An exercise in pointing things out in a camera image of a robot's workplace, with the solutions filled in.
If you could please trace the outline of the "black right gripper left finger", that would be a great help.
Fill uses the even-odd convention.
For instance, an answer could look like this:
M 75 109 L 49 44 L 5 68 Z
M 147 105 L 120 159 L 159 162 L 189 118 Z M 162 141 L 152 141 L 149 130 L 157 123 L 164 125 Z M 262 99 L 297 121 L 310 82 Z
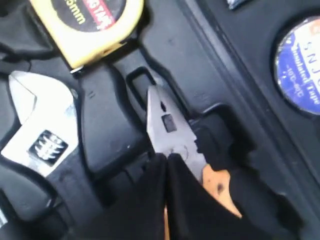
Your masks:
M 156 154 L 136 185 L 89 223 L 69 230 L 64 240 L 165 239 L 167 159 Z

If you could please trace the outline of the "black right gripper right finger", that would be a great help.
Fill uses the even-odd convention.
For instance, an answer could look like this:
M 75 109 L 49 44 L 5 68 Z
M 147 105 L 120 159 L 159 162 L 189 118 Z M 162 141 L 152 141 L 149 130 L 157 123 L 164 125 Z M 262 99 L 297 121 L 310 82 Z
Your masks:
M 289 225 L 278 222 L 271 199 L 258 197 L 237 171 L 218 192 L 227 192 L 244 210 L 238 217 L 210 195 L 194 178 L 181 156 L 168 158 L 167 209 L 172 240 L 297 240 L 301 220 L 289 215 Z

